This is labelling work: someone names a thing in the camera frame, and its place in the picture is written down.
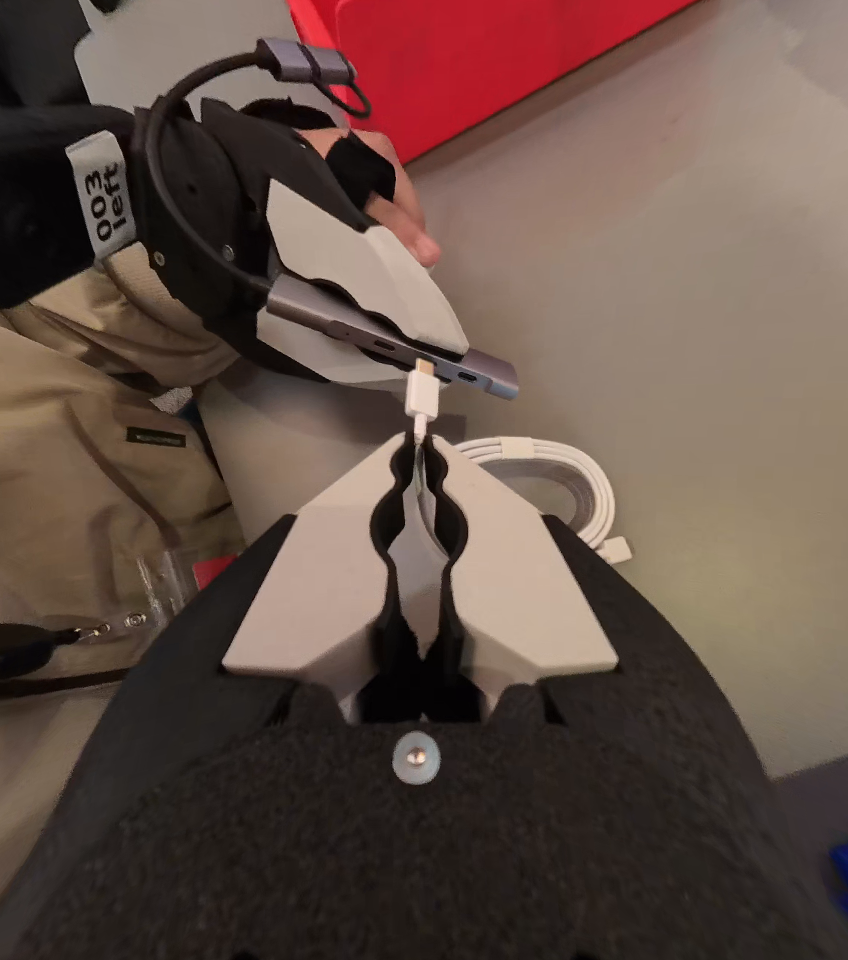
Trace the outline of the person's left hand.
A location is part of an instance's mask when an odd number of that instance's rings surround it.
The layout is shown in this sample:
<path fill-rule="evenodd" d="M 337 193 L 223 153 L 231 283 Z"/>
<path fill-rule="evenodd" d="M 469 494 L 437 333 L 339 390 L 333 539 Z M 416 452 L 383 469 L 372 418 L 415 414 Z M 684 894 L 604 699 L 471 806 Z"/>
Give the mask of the person's left hand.
<path fill-rule="evenodd" d="M 386 134 L 339 127 L 302 128 L 297 134 L 320 154 L 357 209 L 390 230 L 425 268 L 438 262 L 440 247 Z"/>

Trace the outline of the grey hub with black cable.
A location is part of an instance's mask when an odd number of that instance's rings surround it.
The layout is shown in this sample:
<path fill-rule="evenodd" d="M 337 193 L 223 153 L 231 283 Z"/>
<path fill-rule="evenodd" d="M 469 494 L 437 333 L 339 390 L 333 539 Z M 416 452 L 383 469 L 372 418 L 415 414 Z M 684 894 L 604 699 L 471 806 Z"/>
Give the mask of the grey hub with black cable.
<path fill-rule="evenodd" d="M 199 119 L 192 117 L 190 94 L 249 67 L 279 82 L 313 87 L 352 118 L 371 115 L 344 54 L 276 38 L 199 67 L 140 111 L 132 153 L 142 243 L 168 292 L 241 356 L 262 366 L 276 363 L 277 354 L 258 340 L 257 318 L 264 309 L 404 371 L 427 361 L 443 383 L 512 400 L 519 387 L 508 362 L 471 346 L 455 356 L 411 341 L 347 294 L 282 265 L 266 219 L 272 180 L 357 231 L 378 223 L 352 204 L 292 122 L 255 117 L 209 98 L 202 101 Z"/>

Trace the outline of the grey desk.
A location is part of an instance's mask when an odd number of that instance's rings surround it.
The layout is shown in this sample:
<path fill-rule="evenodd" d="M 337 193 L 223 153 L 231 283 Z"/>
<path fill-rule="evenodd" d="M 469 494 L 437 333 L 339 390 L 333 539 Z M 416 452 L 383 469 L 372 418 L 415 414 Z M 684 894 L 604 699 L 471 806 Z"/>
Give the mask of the grey desk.
<path fill-rule="evenodd" d="M 773 776 L 848 758 L 848 2 L 697 2 L 409 165 L 516 401 Z"/>

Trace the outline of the person's left forearm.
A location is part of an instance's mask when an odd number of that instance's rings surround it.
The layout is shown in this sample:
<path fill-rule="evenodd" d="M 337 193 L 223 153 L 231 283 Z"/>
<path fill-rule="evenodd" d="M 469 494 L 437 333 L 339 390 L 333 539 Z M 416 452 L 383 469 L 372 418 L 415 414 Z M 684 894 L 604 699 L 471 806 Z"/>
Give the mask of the person's left forearm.
<path fill-rule="evenodd" d="M 1 309 L 0 326 L 109 375 L 162 388 L 197 387 L 239 360 L 166 291 L 141 243 Z"/>

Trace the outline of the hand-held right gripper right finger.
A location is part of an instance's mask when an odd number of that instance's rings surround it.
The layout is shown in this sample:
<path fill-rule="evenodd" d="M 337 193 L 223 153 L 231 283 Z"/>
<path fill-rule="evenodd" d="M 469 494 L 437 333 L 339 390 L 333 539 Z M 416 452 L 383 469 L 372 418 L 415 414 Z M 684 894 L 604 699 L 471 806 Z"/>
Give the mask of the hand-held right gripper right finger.
<path fill-rule="evenodd" d="M 424 445 L 432 534 L 447 560 L 440 637 L 468 679 L 614 670 L 619 657 L 545 522 L 441 437 Z"/>

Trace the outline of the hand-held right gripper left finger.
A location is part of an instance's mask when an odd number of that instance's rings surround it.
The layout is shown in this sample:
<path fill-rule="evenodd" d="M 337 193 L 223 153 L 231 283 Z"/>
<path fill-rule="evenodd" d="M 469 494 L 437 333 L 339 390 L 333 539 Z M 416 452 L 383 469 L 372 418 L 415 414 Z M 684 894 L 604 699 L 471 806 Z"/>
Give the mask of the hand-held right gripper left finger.
<path fill-rule="evenodd" d="M 399 433 L 298 510 L 222 667 L 246 676 L 373 676 L 371 634 L 396 596 L 389 549 L 403 529 Z"/>

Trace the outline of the red plastic bin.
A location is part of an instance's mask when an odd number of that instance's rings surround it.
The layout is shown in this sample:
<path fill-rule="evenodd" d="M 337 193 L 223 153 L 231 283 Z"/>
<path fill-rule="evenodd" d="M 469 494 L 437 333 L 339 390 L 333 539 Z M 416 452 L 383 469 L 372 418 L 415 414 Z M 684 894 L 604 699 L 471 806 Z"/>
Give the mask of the red plastic bin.
<path fill-rule="evenodd" d="M 287 1 L 301 42 L 339 50 L 412 161 L 691 6 L 691 1 Z"/>

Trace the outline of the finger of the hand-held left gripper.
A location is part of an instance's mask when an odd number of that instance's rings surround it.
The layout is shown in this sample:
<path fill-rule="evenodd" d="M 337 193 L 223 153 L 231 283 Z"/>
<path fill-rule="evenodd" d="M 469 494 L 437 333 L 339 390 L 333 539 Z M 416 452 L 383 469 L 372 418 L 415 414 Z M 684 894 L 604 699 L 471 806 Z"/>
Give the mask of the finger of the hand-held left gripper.
<path fill-rule="evenodd" d="M 301 279 L 330 284 L 411 341 L 455 356 L 468 351 L 453 307 L 388 228 L 356 230 L 275 179 L 266 219 L 282 265 Z"/>
<path fill-rule="evenodd" d="M 363 390 L 404 392 L 405 370 L 382 362 L 357 347 L 278 318 L 262 309 L 257 318 L 260 343 L 298 367 L 332 383 Z"/>

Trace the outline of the clear badge holder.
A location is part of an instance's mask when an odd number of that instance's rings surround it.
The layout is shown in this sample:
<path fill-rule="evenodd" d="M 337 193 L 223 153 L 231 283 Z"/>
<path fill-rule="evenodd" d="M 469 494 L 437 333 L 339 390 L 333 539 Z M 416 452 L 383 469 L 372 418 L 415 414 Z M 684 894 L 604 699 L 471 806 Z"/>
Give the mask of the clear badge holder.
<path fill-rule="evenodd" d="M 139 555 L 135 566 L 146 600 L 144 636 L 153 642 L 199 593 L 196 548 L 177 547 L 160 554 Z"/>

